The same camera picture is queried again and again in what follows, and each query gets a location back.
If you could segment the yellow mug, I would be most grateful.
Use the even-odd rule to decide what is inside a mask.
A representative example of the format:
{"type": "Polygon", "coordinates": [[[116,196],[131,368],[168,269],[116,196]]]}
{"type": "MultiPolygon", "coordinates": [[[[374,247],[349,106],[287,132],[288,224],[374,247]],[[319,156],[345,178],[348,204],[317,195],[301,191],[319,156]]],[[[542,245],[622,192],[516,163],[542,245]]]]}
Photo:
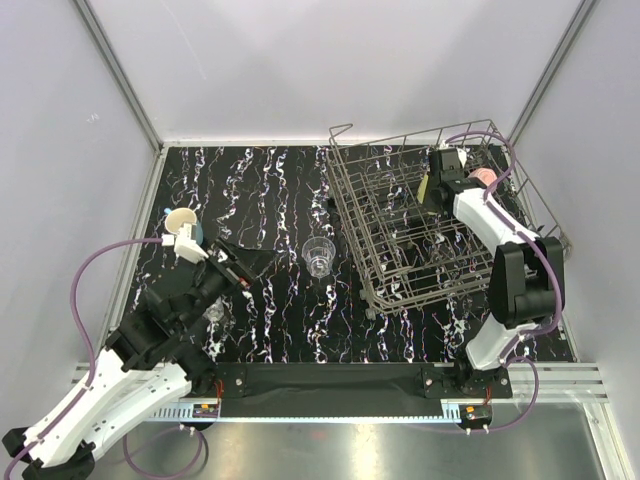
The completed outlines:
{"type": "Polygon", "coordinates": [[[425,173],[421,179],[421,182],[416,193],[416,199],[419,204],[423,204],[427,197],[427,190],[429,184],[429,174],[425,173]]]}

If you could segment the pink mug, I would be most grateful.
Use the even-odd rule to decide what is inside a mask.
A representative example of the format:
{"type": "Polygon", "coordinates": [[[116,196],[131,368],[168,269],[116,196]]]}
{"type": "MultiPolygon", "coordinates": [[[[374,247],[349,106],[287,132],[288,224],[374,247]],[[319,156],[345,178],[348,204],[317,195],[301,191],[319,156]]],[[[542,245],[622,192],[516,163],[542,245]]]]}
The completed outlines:
{"type": "Polygon", "coordinates": [[[498,175],[494,170],[482,167],[473,170],[468,179],[473,188],[487,189],[498,179],[498,175]]]}

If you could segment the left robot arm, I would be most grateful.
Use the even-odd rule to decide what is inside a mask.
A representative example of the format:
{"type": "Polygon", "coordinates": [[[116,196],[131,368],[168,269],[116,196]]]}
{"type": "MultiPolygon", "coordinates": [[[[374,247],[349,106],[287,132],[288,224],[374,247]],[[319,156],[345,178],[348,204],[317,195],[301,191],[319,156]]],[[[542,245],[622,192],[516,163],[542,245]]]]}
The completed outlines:
{"type": "Polygon", "coordinates": [[[198,245],[171,234],[157,239],[185,260],[144,292],[89,370],[53,410],[30,427],[9,430],[2,444],[25,479],[85,479],[110,446],[166,402],[203,397],[215,385],[215,363],[191,335],[221,297],[247,290],[277,257],[223,239],[198,245]]]}

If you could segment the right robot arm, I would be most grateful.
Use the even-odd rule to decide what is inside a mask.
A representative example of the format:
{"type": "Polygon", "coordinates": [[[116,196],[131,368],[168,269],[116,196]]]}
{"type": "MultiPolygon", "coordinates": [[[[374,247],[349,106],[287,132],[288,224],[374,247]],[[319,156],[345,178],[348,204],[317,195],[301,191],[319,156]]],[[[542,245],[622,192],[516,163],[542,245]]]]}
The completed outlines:
{"type": "Polygon", "coordinates": [[[424,201],[463,223],[492,254],[489,316],[454,362],[452,383],[465,397],[498,380],[516,344],[554,329],[565,304],[564,252],[555,237],[518,223],[480,178],[465,172],[467,152],[439,148],[428,155],[424,201]]]}

